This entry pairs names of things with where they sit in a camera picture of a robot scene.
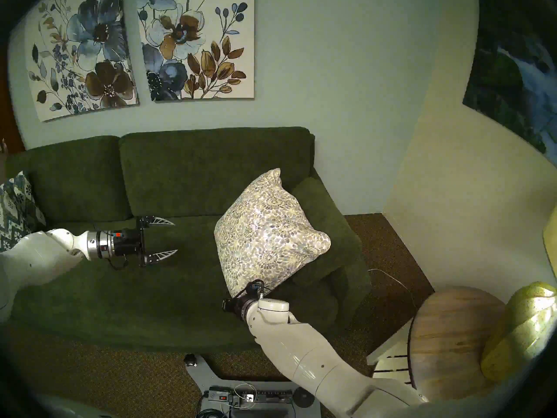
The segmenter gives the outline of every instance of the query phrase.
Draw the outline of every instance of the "brown flower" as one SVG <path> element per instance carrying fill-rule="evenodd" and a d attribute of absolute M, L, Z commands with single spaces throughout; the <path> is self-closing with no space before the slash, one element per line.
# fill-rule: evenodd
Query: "brown flower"
<path fill-rule="evenodd" d="M 147 41 L 159 46 L 166 60 L 173 56 L 185 60 L 188 54 L 195 55 L 205 39 L 199 33 L 205 24 L 202 12 L 190 10 L 182 13 L 182 6 L 177 7 L 173 18 L 163 15 L 155 19 L 147 29 Z"/>
<path fill-rule="evenodd" d="M 126 106 L 124 100 L 131 100 L 134 92 L 124 66 L 119 62 L 112 65 L 110 61 L 95 65 L 95 71 L 88 73 L 85 78 L 85 88 L 90 98 L 101 100 L 102 108 Z"/>

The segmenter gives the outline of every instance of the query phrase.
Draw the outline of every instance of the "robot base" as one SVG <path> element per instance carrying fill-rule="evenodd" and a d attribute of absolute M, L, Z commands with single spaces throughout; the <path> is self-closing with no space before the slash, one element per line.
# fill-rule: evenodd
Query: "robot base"
<path fill-rule="evenodd" d="M 200 355 L 186 355 L 184 362 L 201 393 L 206 394 L 202 398 L 200 411 L 216 409 L 228 415 L 230 410 L 232 418 L 321 418 L 321 403 L 294 382 L 220 379 Z M 249 383 L 257 389 L 254 402 L 247 402 L 235 395 L 235 387 L 242 397 L 247 397 L 244 394 L 246 391 L 252 392 L 251 388 L 241 385 L 243 383 Z"/>

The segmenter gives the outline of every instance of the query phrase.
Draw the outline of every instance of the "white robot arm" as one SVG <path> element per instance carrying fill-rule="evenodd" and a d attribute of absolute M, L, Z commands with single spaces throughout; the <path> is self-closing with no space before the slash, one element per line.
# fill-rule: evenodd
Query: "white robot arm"
<path fill-rule="evenodd" d="M 263 284 L 260 280 L 260 292 Z M 323 403 L 337 418 L 387 417 L 427 402 L 414 388 L 394 379 L 359 373 L 312 326 L 300 323 L 285 301 L 247 293 L 225 300 L 223 309 L 246 321 L 255 341 L 288 379 Z"/>
<path fill-rule="evenodd" d="M 81 262 L 76 238 L 65 229 L 36 232 L 0 253 L 0 323 L 10 317 L 18 290 L 48 283 Z"/>
<path fill-rule="evenodd" d="M 85 231 L 79 236 L 65 229 L 36 232 L 0 253 L 0 323 L 10 317 L 18 290 L 54 280 L 76 266 L 84 256 L 91 261 L 137 254 L 139 265 L 147 266 L 177 252 L 145 252 L 144 229 L 150 225 L 174 225 L 172 222 L 155 216 L 136 220 L 136 229 Z"/>

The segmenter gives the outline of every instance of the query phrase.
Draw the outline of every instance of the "black caster wheel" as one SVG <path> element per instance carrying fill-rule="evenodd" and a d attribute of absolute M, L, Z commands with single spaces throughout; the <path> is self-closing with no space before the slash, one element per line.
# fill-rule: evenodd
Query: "black caster wheel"
<path fill-rule="evenodd" d="M 184 357 L 184 362 L 185 362 L 185 366 L 186 367 L 197 367 L 197 360 L 196 360 L 196 356 L 193 353 L 188 353 L 185 357 Z"/>
<path fill-rule="evenodd" d="M 294 400 L 294 404 L 301 408 L 310 407 L 315 397 L 310 392 L 307 392 L 302 387 L 296 388 L 294 394 L 292 395 L 292 399 Z"/>

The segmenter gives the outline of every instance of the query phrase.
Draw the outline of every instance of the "floor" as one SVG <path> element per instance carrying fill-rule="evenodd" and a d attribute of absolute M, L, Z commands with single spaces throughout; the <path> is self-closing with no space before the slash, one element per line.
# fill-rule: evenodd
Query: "floor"
<path fill-rule="evenodd" d="M 381 214 L 346 216 L 360 236 L 373 290 L 350 329 L 332 340 L 338 354 L 371 375 L 365 357 L 408 319 L 433 289 Z M 24 378 L 37 391 L 95 406 L 120 418 L 193 417 L 199 389 L 181 353 L 143 353 L 80 344 L 9 325 L 8 341 Z M 206 356 L 223 378 L 285 380 L 257 349 Z M 324 410 L 324 416 L 332 416 Z"/>

